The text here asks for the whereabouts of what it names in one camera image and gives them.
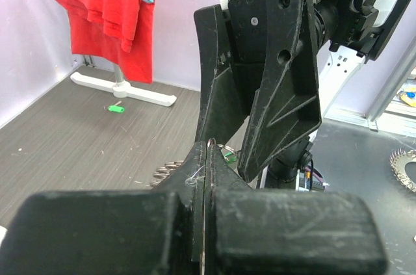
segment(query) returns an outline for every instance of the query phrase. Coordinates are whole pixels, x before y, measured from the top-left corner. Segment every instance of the circular saw blade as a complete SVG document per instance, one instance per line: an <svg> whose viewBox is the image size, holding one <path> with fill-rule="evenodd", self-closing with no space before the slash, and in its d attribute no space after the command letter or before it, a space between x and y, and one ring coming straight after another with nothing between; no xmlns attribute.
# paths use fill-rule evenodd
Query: circular saw blade
<svg viewBox="0 0 416 275"><path fill-rule="evenodd" d="M406 165L408 163L416 163L416 151L399 149L390 156L390 165L397 180L408 190L416 192L416 183L406 173Z"/></svg>

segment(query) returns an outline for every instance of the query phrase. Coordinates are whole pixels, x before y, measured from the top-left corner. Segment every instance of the white baseboard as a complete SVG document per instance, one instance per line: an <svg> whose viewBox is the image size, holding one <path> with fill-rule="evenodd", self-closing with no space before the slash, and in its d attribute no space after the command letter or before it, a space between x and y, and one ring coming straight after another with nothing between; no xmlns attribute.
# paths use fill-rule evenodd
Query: white baseboard
<svg viewBox="0 0 416 275"><path fill-rule="evenodd" d="M32 101L30 101L28 104L23 105L22 108L18 109L18 111L16 111L10 118L8 118L7 121L1 122L0 123L0 129L4 126L6 126L8 123L10 123L13 119L15 119L17 116L19 116L23 111L25 111L26 109L28 109L30 106L32 106L34 103L36 103L40 98L42 98L45 94L47 94L50 90L52 90L53 88L55 88L59 83L61 83L61 81L63 81L65 78L67 78L67 76L69 76L71 73L73 73L76 69L78 69L79 67L81 67L83 65L83 60L82 60L82 56L80 55L74 55L73 56L73 61L72 61L72 65L71 65L71 69L66 72L64 75L60 75L59 79L57 79L57 82L55 84L53 84L51 87L49 87L47 90L45 90L43 93L41 93L39 96L37 96L36 98L34 98Z"/></svg>
<svg viewBox="0 0 416 275"><path fill-rule="evenodd" d="M100 70L105 70L105 71L107 71L107 72L114 72L114 68L112 67L112 66L109 66L109 65L105 65L105 64L100 64L100 65L90 65L90 67L93 67L93 68L97 68L97 69L100 69ZM173 83L173 82L169 82L169 81L161 81L161 80L159 80L158 78L154 78L153 79L153 82L154 83L162 83L163 85L171 85L171 86L176 86L176 87L178 87L178 88L184 88L184 89L186 89L186 90L191 90L191 91L196 91L196 92L199 92L200 90L198 89L198 88L194 88L194 87L191 87L191 86L186 86L186 85L177 85L176 83Z"/></svg>
<svg viewBox="0 0 416 275"><path fill-rule="evenodd" d="M373 130L404 135L407 137L416 137L416 120L413 118L389 114L385 112L375 122L369 123L364 114L357 112L346 111L344 109L333 108L328 111L325 116L326 119L331 119L348 124L359 125L361 127L368 127Z"/></svg>
<svg viewBox="0 0 416 275"><path fill-rule="evenodd" d="M369 123L364 114L336 107L332 107L326 113L325 118L340 122L346 122L348 124L355 124L361 127L369 127Z"/></svg>

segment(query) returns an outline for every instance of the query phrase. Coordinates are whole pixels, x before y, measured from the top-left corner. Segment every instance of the screw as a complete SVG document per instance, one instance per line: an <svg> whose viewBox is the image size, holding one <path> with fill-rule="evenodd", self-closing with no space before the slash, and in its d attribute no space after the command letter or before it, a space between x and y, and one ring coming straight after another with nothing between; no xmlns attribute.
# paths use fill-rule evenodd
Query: screw
<svg viewBox="0 0 416 275"><path fill-rule="evenodd" d="M259 19L257 17L253 17L251 23L253 26L257 26L259 24Z"/></svg>

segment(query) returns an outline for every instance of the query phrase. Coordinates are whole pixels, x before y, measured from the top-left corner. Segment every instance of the screw hole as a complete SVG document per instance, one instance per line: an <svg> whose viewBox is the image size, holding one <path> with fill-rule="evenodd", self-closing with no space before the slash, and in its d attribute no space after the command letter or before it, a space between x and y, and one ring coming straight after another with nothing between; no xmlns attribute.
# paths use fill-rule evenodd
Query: screw hole
<svg viewBox="0 0 416 275"><path fill-rule="evenodd" d="M284 49L278 55L278 62L279 64L283 65L289 62L291 58L292 58L291 52Z"/></svg>
<svg viewBox="0 0 416 275"><path fill-rule="evenodd" d="M291 4L291 0L279 0L279 6L281 8L288 8Z"/></svg>

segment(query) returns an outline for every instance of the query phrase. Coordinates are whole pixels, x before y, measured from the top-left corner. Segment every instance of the black cable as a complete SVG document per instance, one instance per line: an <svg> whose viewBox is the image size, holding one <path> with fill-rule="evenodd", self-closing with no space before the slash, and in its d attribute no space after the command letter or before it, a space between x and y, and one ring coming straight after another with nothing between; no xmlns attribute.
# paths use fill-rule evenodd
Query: black cable
<svg viewBox="0 0 416 275"><path fill-rule="evenodd" d="M309 174L309 191L312 191L313 186L313 160L311 160L311 172Z"/></svg>
<svg viewBox="0 0 416 275"><path fill-rule="evenodd" d="M313 173L315 173L321 179L324 179L324 176L317 169L314 169Z"/></svg>

